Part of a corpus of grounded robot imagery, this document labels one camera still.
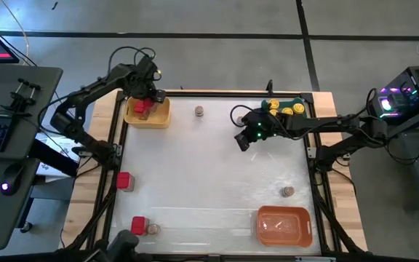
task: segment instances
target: gray floor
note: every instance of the gray floor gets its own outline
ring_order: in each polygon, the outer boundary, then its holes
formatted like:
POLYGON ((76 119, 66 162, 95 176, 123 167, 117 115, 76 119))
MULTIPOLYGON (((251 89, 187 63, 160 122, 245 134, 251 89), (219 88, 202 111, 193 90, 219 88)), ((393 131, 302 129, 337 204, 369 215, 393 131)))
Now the gray floor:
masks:
MULTIPOLYGON (((300 33, 295 0, 77 0, 58 1, 55 10, 54 1, 7 2, 28 31, 300 33)), ((419 0, 303 0, 303 6, 311 34, 419 36, 419 0)), ((1 3, 0 30, 19 31, 1 3)), ((22 38, 8 40, 24 50, 22 38)), ((300 40, 32 37, 30 42, 36 63, 64 70, 60 95, 104 75, 108 56, 122 45, 157 51, 161 88, 262 90, 273 79, 275 90, 311 90, 300 40)), ((338 113, 356 112, 370 88, 386 85, 407 66, 419 66, 416 45, 312 41, 319 87, 333 93, 338 113)), ((131 58, 124 50, 114 63, 131 58)), ((402 209, 416 194, 408 169, 385 151, 365 149, 353 155, 351 171, 370 251, 419 258, 419 212, 402 209)), ((38 229, 16 231, 0 255, 55 250, 66 209, 56 202, 35 202, 30 219, 38 229)))

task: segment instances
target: table leg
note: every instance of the table leg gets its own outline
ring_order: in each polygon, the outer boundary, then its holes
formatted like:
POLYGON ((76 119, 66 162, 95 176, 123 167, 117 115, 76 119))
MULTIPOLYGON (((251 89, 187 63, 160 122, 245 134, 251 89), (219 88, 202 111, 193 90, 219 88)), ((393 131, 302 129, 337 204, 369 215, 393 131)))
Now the table leg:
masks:
POLYGON ((73 178, 77 176, 77 167, 79 167, 77 162, 59 154, 56 150, 50 148, 37 139, 33 142, 28 156, 40 159, 41 162, 49 165, 50 167, 54 167, 55 169, 73 178))
POLYGON ((30 212, 30 208, 32 207, 32 204, 33 204, 33 197, 31 197, 31 192, 32 192, 32 188, 30 192, 28 192, 27 199, 25 200, 25 203, 22 208, 22 212, 19 215, 19 219, 15 227, 16 229, 20 229, 20 232, 22 233, 28 232, 33 226, 31 223, 27 222, 28 213, 30 212))

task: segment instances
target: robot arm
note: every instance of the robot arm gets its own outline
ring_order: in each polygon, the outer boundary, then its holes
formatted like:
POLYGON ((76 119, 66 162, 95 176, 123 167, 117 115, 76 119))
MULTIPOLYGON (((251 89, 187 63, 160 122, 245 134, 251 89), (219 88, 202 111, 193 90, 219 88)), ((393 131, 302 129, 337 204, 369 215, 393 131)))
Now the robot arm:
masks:
POLYGON ((50 124, 60 134, 82 144, 99 164, 108 170, 113 169, 119 162, 116 147, 104 140, 94 139, 83 128, 87 106, 116 88, 123 89, 126 96, 141 100, 150 98, 153 102, 163 103, 166 92, 157 90, 153 84, 153 76, 157 72, 158 68, 148 56, 144 56, 138 65, 118 64, 106 77, 72 92, 56 108, 50 124), (72 108, 75 109, 75 118, 68 114, 72 108))
POLYGON ((273 136, 299 140, 315 132, 347 132, 351 137, 332 146, 320 146, 314 154, 315 168, 330 171, 339 157, 352 154, 363 147, 377 148, 384 145, 387 137, 385 121, 373 116, 335 116, 307 119, 302 115, 278 113, 273 116, 262 108, 254 109, 242 118, 244 130, 236 135, 239 147, 246 151, 250 143, 273 136))

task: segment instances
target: green object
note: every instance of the green object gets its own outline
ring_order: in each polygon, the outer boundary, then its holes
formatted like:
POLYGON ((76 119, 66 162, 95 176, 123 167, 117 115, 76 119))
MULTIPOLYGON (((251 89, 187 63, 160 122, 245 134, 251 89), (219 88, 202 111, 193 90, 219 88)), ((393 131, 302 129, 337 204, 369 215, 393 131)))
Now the green object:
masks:
MULTIPOLYGON (((276 99, 279 100, 279 107, 276 109, 279 113, 281 113, 282 112, 282 109, 284 109, 284 108, 292 108, 296 103, 300 103, 303 106, 305 106, 305 103, 299 97, 294 98, 291 101, 282 101, 282 98, 276 98, 276 99)), ((270 109, 269 108, 269 99, 263 100, 261 102, 261 108, 269 111, 269 109, 270 109)), ((306 116, 306 109, 307 109, 307 107, 305 106, 305 111, 302 114, 304 117, 307 117, 306 116)))

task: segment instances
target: orange basket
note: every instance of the orange basket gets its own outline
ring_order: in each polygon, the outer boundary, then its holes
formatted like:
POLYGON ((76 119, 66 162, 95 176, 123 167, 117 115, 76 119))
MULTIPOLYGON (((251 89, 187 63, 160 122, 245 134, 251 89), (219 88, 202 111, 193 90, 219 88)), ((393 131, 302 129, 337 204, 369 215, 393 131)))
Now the orange basket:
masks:
POLYGON ((169 98, 164 99, 162 104, 158 104, 156 111, 150 113, 148 119, 142 120, 140 116, 134 112, 134 106, 137 99, 129 98, 124 112, 124 121, 138 128, 168 128, 171 122, 171 102, 169 98))
POLYGON ((309 247, 313 242, 310 215, 302 207, 262 206, 257 235, 264 245, 309 247))

